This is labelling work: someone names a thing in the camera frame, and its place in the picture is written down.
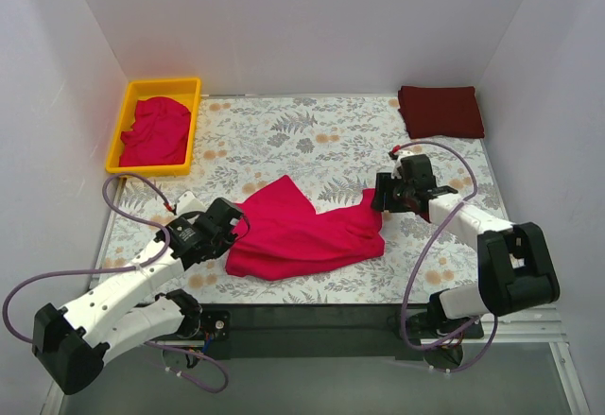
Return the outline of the bright red t-shirt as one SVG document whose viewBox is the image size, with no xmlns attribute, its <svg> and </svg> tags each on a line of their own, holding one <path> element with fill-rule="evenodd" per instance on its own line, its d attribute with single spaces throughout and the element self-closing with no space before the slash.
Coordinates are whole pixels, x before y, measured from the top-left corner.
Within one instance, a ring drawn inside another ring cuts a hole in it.
<svg viewBox="0 0 605 415">
<path fill-rule="evenodd" d="M 228 274 L 278 281 L 332 271 L 385 252 L 382 215 L 365 189 L 357 205 L 317 213 L 288 176 L 272 182 L 238 206 L 249 220 L 230 249 Z"/>
</svg>

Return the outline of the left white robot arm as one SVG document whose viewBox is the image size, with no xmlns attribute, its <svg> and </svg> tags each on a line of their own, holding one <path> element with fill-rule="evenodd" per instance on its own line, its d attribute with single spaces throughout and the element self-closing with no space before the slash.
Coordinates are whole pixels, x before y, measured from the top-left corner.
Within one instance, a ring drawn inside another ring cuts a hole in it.
<svg viewBox="0 0 605 415">
<path fill-rule="evenodd" d="M 203 207 L 195 199 L 115 275 L 61 308 L 49 303 L 34 317 L 32 352 L 66 395 L 88 387 L 121 354 L 158 337 L 208 342 L 228 330 L 225 312 L 204 313 L 182 289 L 160 287 L 190 267 L 222 256 L 233 229 L 248 220 L 224 198 Z"/>
</svg>

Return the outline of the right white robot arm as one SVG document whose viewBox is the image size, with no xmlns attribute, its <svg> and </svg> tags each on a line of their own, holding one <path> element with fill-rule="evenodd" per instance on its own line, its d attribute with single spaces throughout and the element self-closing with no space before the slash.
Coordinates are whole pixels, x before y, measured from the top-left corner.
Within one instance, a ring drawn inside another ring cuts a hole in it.
<svg viewBox="0 0 605 415">
<path fill-rule="evenodd" d="M 537 224 L 498 218 L 470 204 L 454 187 L 439 185 L 424 154 L 395 148 L 389 157 L 394 167 L 377 174 L 372 209 L 419 216 L 477 256 L 476 282 L 432 294 L 424 311 L 401 316 L 402 331 L 449 337 L 486 314 L 498 318 L 559 299 L 559 280 Z"/>
</svg>

